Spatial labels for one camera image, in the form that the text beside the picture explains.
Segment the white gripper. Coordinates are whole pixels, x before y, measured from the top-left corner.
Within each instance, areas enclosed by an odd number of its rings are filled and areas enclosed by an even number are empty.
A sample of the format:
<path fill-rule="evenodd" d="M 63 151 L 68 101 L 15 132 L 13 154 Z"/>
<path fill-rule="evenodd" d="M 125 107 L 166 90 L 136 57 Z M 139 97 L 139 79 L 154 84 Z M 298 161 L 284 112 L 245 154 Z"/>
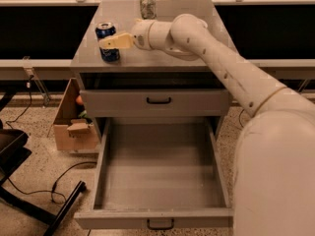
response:
<path fill-rule="evenodd" d="M 101 39 L 98 45 L 102 49 L 128 49 L 135 43 L 139 49 L 151 50 L 149 36 L 154 22 L 154 20 L 137 20 L 131 29 L 131 33 L 122 31 L 107 36 Z"/>

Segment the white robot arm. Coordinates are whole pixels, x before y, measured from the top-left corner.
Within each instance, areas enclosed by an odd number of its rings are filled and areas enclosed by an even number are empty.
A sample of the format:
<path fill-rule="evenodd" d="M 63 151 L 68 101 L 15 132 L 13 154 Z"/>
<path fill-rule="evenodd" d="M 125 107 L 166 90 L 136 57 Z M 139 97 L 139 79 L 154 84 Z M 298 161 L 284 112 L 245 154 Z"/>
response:
<path fill-rule="evenodd" d="M 234 236 L 315 236 L 315 104 L 241 57 L 190 14 L 102 39 L 201 58 L 250 115 L 235 151 Z"/>

